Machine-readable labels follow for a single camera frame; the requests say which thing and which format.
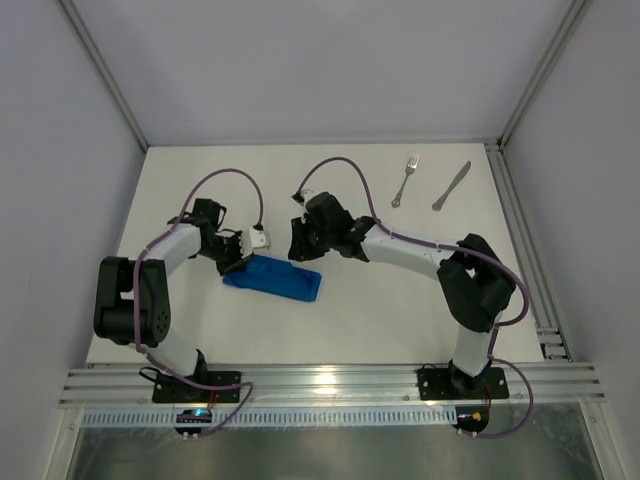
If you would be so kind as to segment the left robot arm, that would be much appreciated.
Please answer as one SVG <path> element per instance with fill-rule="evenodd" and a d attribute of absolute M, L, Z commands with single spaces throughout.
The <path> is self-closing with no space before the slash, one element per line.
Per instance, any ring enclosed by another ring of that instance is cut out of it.
<path fill-rule="evenodd" d="M 212 261 L 220 276 L 246 269 L 250 253 L 243 232 L 222 227 L 226 212 L 219 203 L 199 198 L 136 259 L 108 256 L 99 267 L 95 335 L 135 349 L 160 374 L 200 390 L 214 385 L 204 354 L 171 328 L 169 277 L 198 256 Z"/>

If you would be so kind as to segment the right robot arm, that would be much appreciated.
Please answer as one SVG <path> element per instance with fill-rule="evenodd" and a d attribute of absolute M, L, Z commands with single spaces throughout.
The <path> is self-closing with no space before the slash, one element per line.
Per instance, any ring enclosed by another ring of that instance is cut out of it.
<path fill-rule="evenodd" d="M 303 214 L 291 220 L 289 259 L 306 262 L 335 251 L 344 258 L 409 270 L 439 284 L 459 325 L 447 366 L 450 384 L 463 398 L 480 394 L 491 366 L 497 321 L 515 290 L 486 241 L 469 234 L 447 250 L 428 238 L 388 231 L 371 216 L 354 218 L 328 192 L 302 190 L 292 199 Z"/>

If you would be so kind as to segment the blue cloth napkin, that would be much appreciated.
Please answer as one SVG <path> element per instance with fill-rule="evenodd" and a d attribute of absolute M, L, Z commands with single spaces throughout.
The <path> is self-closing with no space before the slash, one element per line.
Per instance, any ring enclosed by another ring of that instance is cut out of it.
<path fill-rule="evenodd" d="M 318 272 L 261 255 L 253 255 L 243 271 L 229 272 L 223 276 L 223 283 L 227 286 L 307 303 L 317 299 L 321 281 L 322 275 Z"/>

